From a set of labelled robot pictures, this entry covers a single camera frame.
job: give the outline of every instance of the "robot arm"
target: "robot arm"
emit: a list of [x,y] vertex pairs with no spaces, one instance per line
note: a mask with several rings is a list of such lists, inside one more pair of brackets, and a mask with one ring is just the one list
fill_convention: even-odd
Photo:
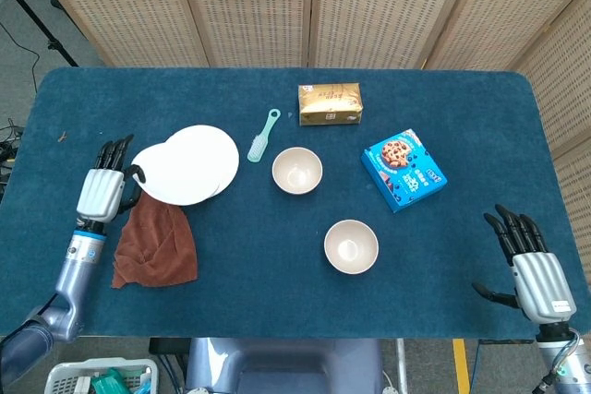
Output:
[[[78,200],[77,229],[67,248],[55,295],[0,342],[0,394],[3,386],[19,379],[45,357],[55,340],[70,342],[80,333],[85,295],[106,240],[104,225],[138,201],[140,188],[136,186],[131,199],[121,202],[125,181],[133,174],[145,181],[136,165],[122,171],[132,138],[104,144],[86,176]],[[66,307],[53,305],[57,296]]]
[[591,394],[591,354],[567,323],[576,313],[576,304],[560,262],[548,251],[534,221],[501,205],[495,209],[503,222],[490,214],[484,217],[497,234],[511,268],[515,295],[489,291],[477,282],[472,286],[491,302],[521,309],[539,325],[537,345],[549,372],[533,394],[543,394],[554,382],[559,394]]

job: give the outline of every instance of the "brown cloth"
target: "brown cloth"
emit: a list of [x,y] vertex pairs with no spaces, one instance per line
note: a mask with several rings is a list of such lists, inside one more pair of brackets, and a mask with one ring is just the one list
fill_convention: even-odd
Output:
[[181,208],[141,193],[115,252],[113,288],[170,286],[197,278],[197,253]]

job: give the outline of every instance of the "light blue comb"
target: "light blue comb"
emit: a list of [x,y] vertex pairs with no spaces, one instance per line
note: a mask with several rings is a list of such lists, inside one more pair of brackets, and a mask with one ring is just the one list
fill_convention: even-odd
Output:
[[271,128],[273,128],[273,125],[275,125],[275,122],[277,122],[277,119],[279,119],[280,115],[281,111],[275,108],[269,111],[267,123],[265,124],[265,127],[262,128],[260,134],[257,135],[252,141],[252,145],[248,151],[247,159],[254,163],[260,161],[260,158],[262,157],[265,149],[267,148],[267,144],[269,143],[269,133],[271,132]]

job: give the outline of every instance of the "plastic basket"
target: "plastic basket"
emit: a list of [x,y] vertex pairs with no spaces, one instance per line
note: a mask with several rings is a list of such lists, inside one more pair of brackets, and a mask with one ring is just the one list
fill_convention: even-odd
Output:
[[59,364],[47,377],[44,394],[74,394],[78,377],[106,374],[115,368],[123,376],[129,389],[139,388],[139,375],[149,367],[151,370],[150,394],[158,393],[158,366],[150,359],[126,360],[121,357],[89,359],[85,362]]

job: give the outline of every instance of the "blue table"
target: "blue table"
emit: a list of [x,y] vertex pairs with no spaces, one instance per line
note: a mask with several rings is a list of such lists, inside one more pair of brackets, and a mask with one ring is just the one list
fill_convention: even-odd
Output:
[[[361,125],[300,127],[297,85],[359,82]],[[270,108],[283,115],[258,164],[250,142]],[[0,333],[54,287],[84,176],[102,143],[136,135],[127,161],[178,129],[216,125],[241,164],[218,197],[186,208],[199,280],[172,288],[110,287],[127,217],[108,227],[85,334],[233,337],[529,338],[536,329],[487,303],[471,281],[511,293],[513,279],[482,213],[502,203],[535,218],[591,327],[591,304],[536,102],[514,73],[347,69],[67,68],[43,81],[0,207]],[[363,148],[413,128],[447,175],[438,194],[392,214],[360,161]],[[67,139],[58,142],[66,131]],[[281,150],[323,161],[312,193],[271,179]],[[380,239],[376,265],[340,274],[323,255],[326,231],[359,219]]]

